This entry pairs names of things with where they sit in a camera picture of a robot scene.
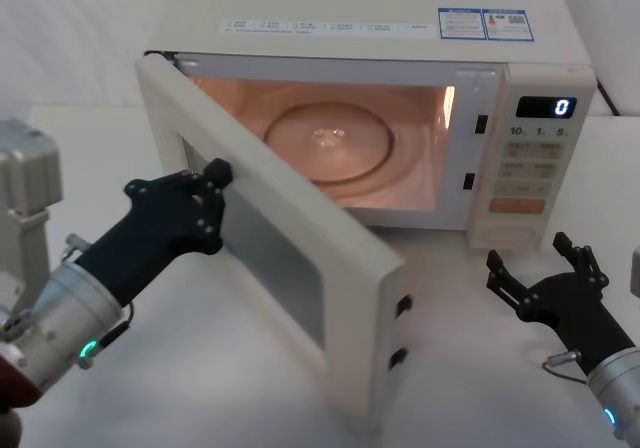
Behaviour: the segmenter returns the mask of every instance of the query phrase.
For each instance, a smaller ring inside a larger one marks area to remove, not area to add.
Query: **digital display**
[[[559,118],[573,116],[578,100],[548,96],[523,96],[518,103],[518,118]]]

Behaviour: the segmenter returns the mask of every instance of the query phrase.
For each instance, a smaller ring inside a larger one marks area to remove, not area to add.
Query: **warning sticker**
[[[443,39],[486,40],[482,10],[439,8],[440,36]]]
[[[487,39],[492,41],[534,41],[525,10],[482,10]]]

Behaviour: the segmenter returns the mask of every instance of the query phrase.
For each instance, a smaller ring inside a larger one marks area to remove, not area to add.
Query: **microwave label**
[[[490,41],[534,41],[525,10],[482,10]]]
[[[440,36],[443,40],[486,40],[482,10],[474,8],[440,8]]]
[[[525,10],[439,8],[443,40],[535,41]]]
[[[437,38],[431,23],[356,23],[323,21],[283,21],[227,19],[220,33],[229,35],[309,36],[334,38]]]

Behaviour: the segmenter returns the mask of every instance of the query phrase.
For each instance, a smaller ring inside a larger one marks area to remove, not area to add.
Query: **power cord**
[[[573,381],[574,383],[580,383],[581,385],[586,385],[587,382],[581,380],[580,378],[574,378],[573,376],[563,375],[562,373],[558,373],[552,368],[560,365],[565,365],[567,363],[579,362],[582,358],[582,354],[578,350],[567,351],[566,353],[561,353],[559,355],[550,356],[547,358],[547,361],[542,363],[541,368],[549,373],[551,376],[555,376],[556,378],[561,378],[567,381]]]
[[[133,301],[132,301],[131,303],[129,303],[129,317],[127,318],[127,320],[123,321],[122,323],[117,325],[114,329],[112,329],[109,333],[107,333],[102,338],[100,338],[100,341],[98,342],[98,345],[100,346],[100,351],[104,350],[107,346],[109,346],[111,343],[113,343],[118,338],[120,338],[120,336],[129,329],[129,326],[131,326],[131,322],[133,321],[133,316],[135,315],[135,313],[136,311],[135,311],[135,308],[133,307]]]
[[[562,373],[558,373],[557,371],[552,370],[551,366],[546,361],[544,363],[542,363],[541,367],[542,367],[542,369],[544,371],[546,371],[547,373],[549,373],[552,376],[555,376],[556,378],[562,378],[563,380],[573,381],[574,383],[580,383],[581,385],[586,385],[587,384],[586,381],[581,380],[580,378],[574,378],[573,376],[563,375]]]
[[[609,109],[611,110],[611,113],[613,114],[613,116],[620,116],[620,112],[618,111],[618,108],[616,107],[615,103],[609,96],[609,93],[607,93],[607,90],[605,90],[604,85],[599,79],[597,81],[598,81],[598,91],[604,98],[604,101],[609,107]]]

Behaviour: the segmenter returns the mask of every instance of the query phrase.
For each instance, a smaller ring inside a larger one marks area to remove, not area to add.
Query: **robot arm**
[[[564,233],[556,235],[553,246],[573,272],[526,288],[491,251],[487,288],[521,321],[542,323],[555,331],[568,352],[549,358],[543,367],[549,371],[549,366],[575,361],[587,375],[584,383],[605,410],[616,438],[636,448],[640,446],[640,349],[602,305],[609,279],[600,271],[591,247],[574,247]]]
[[[231,181],[230,165],[216,159],[202,175],[128,183],[129,213],[92,245],[72,236],[83,253],[70,261],[67,252],[49,277],[44,222],[61,198],[57,150],[26,125],[0,126],[0,414],[34,404],[74,364],[87,367],[128,328],[113,329],[122,309],[175,258],[222,248],[222,190]]]

